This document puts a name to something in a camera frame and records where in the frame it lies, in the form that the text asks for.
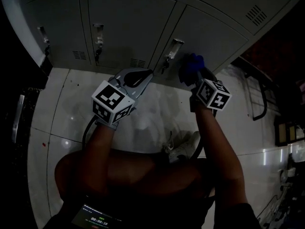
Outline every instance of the cube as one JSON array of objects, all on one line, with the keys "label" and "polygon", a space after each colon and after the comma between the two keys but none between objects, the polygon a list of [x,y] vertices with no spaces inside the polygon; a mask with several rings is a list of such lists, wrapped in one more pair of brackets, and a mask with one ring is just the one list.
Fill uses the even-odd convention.
[{"label": "cube", "polygon": [[207,79],[204,79],[196,95],[206,107],[220,111],[232,97],[224,85]]},{"label": "cube", "polygon": [[103,81],[92,95],[93,112],[107,124],[127,116],[135,101],[107,81]]}]

